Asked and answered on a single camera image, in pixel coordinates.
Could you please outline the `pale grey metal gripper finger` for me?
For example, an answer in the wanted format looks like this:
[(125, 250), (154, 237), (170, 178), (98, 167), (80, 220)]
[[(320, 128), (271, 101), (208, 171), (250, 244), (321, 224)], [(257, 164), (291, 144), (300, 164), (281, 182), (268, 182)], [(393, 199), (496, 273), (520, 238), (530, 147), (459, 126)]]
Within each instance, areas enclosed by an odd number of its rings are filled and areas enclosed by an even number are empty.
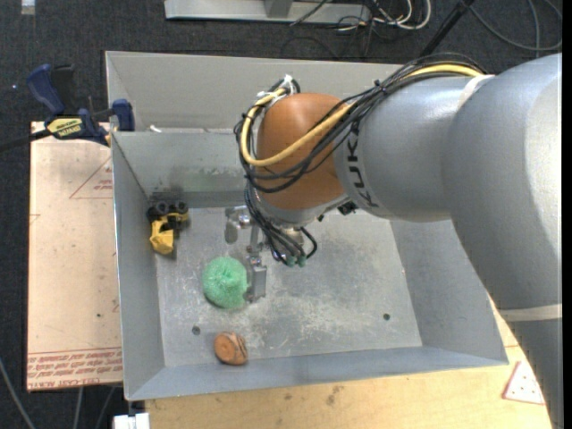
[(267, 266), (260, 257), (247, 259), (248, 289), (246, 300), (255, 302), (266, 295)]

